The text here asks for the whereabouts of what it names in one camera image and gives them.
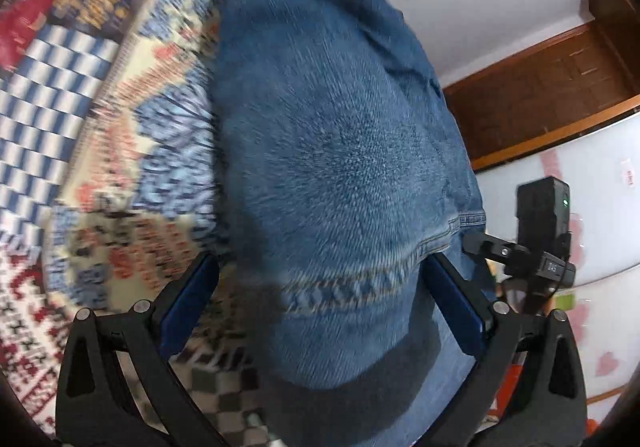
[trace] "checkered fabric patch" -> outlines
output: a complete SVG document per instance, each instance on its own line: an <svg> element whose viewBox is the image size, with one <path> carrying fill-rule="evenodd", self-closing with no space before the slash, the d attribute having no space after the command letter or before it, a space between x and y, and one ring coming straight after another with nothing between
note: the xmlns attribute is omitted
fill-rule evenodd
<svg viewBox="0 0 640 447"><path fill-rule="evenodd" d="M0 88L0 242L36 256L117 43L46 25Z"/></svg>

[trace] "brown floor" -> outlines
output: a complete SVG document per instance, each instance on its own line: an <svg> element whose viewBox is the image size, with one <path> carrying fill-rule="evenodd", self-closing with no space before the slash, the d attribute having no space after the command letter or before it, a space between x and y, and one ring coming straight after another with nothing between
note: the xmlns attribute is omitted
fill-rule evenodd
<svg viewBox="0 0 640 447"><path fill-rule="evenodd" d="M634 95L593 23L445 88L471 160L596 114Z"/></svg>

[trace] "wooden trim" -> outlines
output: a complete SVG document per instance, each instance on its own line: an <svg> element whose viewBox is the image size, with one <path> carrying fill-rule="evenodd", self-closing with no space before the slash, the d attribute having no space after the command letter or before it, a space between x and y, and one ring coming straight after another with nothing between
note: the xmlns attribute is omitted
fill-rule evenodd
<svg viewBox="0 0 640 447"><path fill-rule="evenodd" d="M458 91L460 88L468 86L471 83L477 81L478 79L482 79L487 75L491 75L493 73L499 72L503 68L508 68L509 66L516 64L518 61L526 59L527 57L531 57L535 53L540 52L545 48L549 48L550 46L566 41L567 39L571 39L572 37L580 36L580 34L584 34L585 32L592 30L594 27L595 27L594 21L590 21L589 23L581 24L579 26L576 26L575 28L572 28L571 30L567 30L562 34L558 34L557 36L553 36L549 39L545 39L544 41L539 42L534 46L529 46L528 48L525 48L521 52L514 53L513 55L510 55L502 59L501 61L498 61L497 63L494 63L491 66L488 66L487 68L483 68L480 71L469 75L469 77L460 79L458 82L454 82L453 84L450 84L446 88L443 88L445 98L447 97L447 95L451 95L452 93Z"/></svg>
<svg viewBox="0 0 640 447"><path fill-rule="evenodd" d="M601 395L597 395L596 397L587 398L587 405L600 402L603 400L607 400L607 398L615 397L616 395L619 395L620 393L622 393L625 389L626 389L626 384L621 385L620 387L617 387L615 389L612 389L611 391L607 391L606 393L603 393Z"/></svg>
<svg viewBox="0 0 640 447"><path fill-rule="evenodd" d="M631 97L626 101L611 106L606 110L602 110L599 113L593 114L577 122L572 122L567 126L548 132L547 134L540 135L539 137L531 138L510 148L496 151L485 156L481 156L471 162L471 167L474 171L486 169L490 166L496 166L502 162L508 162L514 158L522 158L527 154L541 151L550 146L560 144L567 140L571 140L574 137L580 136L583 132L590 132L596 130L599 126L614 122L616 119L620 119L623 116L629 114L629 112L636 112L640 109L640 95Z"/></svg>

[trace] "jeans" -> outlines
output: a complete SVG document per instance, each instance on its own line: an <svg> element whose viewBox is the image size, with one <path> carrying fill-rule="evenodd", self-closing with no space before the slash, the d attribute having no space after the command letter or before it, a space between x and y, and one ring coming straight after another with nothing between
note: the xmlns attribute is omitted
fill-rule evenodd
<svg viewBox="0 0 640 447"><path fill-rule="evenodd" d="M433 68L386 0L221 18L223 218L266 423L289 447L409 446L474 364L418 264L444 250L469 279L462 235L485 222Z"/></svg>

